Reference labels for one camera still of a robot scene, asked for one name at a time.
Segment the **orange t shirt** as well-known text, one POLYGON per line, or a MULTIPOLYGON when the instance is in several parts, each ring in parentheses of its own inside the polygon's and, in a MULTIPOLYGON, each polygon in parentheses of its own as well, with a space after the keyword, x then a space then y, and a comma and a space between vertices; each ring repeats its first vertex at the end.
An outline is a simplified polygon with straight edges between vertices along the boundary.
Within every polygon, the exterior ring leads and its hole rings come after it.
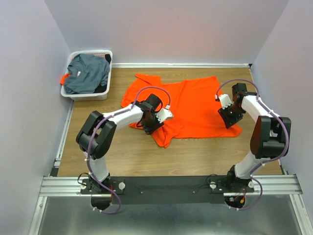
POLYGON ((231 138, 241 134, 238 125, 226 128, 218 113, 220 104, 215 101, 219 82, 216 77, 162 83, 161 77, 137 73, 135 81, 126 90, 121 106, 126 107, 135 99, 145 100, 157 95, 163 105, 169 104, 174 117, 152 133, 158 146, 167 148, 173 138, 231 138))

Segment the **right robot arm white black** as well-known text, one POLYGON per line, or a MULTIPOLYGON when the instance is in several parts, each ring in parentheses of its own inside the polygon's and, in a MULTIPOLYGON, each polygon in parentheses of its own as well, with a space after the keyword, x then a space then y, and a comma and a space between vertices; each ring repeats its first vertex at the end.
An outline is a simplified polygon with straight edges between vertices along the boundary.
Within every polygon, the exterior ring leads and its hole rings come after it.
POLYGON ((231 192, 251 187, 252 176, 267 163, 284 157, 290 143, 291 119, 276 114, 262 101, 259 90, 249 92, 246 83, 238 79, 232 86, 232 97, 215 94, 215 100, 221 104, 218 113, 227 129, 242 120, 245 113, 255 121, 250 151, 227 173, 225 187, 231 192))

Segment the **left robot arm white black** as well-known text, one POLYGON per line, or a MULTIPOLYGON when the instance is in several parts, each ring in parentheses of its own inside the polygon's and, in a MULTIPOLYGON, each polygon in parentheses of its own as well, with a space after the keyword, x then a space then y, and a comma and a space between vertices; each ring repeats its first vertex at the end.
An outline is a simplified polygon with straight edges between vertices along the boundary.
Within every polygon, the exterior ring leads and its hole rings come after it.
POLYGON ((146 100, 133 101, 125 108, 110 113, 92 112, 79 131, 76 142, 85 154, 91 187, 97 193, 113 192, 106 154, 110 149, 116 131, 129 124, 139 124, 146 134, 151 135, 162 127, 165 121, 174 117, 170 106, 161 104, 158 96, 151 94, 146 100))

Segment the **white plastic laundry basket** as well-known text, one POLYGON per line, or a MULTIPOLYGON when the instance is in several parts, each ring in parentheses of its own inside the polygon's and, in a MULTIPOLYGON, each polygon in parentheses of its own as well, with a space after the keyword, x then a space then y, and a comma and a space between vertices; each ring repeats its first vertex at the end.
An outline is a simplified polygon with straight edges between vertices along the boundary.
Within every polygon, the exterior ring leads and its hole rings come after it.
MULTIPOLYGON (((69 63, 72 61, 72 59, 80 54, 89 54, 89 55, 95 55, 95 56, 100 56, 104 57, 105 54, 110 54, 112 59, 113 59, 113 53, 110 50, 105 50, 105 49, 97 49, 97 50, 81 50, 81 51, 75 51, 70 54, 68 60, 67 60, 67 67, 69 63)), ((110 64, 110 69, 111 71, 109 72, 109 79, 108 79, 108 85, 107 85, 107 90, 103 93, 96 93, 96 94, 67 94, 65 93, 63 85, 61 85, 61 95, 63 97, 68 97, 71 98, 75 101, 87 101, 87 100, 105 100, 108 96, 108 92, 110 90, 110 84, 111 84, 111 74, 112 74, 112 62, 110 64)))

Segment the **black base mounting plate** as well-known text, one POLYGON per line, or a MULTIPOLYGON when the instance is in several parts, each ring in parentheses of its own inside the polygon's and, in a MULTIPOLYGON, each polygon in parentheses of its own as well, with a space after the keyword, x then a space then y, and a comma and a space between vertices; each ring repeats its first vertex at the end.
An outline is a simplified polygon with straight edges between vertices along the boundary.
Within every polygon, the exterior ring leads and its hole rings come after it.
POLYGON ((254 192, 251 180, 232 181, 226 175, 168 177, 108 177, 104 187, 93 178, 79 181, 82 195, 100 210, 110 205, 227 203, 242 208, 247 193, 254 192))

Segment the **black garment in basket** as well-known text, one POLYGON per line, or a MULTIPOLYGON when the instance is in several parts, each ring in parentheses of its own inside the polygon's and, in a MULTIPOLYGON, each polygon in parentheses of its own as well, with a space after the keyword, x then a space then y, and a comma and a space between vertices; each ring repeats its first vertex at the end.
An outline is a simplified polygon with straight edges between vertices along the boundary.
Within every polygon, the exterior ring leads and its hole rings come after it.
POLYGON ((112 62, 112 57, 111 57, 110 54, 105 54, 105 59, 106 59, 106 61, 108 62, 108 64, 111 64, 111 62, 112 62))

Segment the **grey blue t shirt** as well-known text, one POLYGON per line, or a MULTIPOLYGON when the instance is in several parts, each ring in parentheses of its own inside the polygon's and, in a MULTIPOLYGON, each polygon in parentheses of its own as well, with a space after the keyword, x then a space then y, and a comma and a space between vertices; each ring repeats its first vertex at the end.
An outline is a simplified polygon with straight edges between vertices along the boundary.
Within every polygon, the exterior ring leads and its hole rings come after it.
POLYGON ((105 57, 80 53, 67 67, 71 75, 63 85, 67 94, 96 94, 107 90, 110 64, 105 57))

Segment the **aluminium frame rail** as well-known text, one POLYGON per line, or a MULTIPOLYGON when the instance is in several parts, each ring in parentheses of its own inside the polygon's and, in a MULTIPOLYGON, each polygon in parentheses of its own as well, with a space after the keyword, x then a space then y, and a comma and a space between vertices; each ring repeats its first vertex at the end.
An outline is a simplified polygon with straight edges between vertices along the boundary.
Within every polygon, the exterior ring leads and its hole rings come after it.
MULTIPOLYGON (((247 195, 293 195, 302 194, 302 188, 296 175, 256 175, 254 176, 254 191, 247 195)), ((83 194, 75 177, 44 177, 40 193, 41 197, 74 197, 102 196, 94 192, 83 194)))

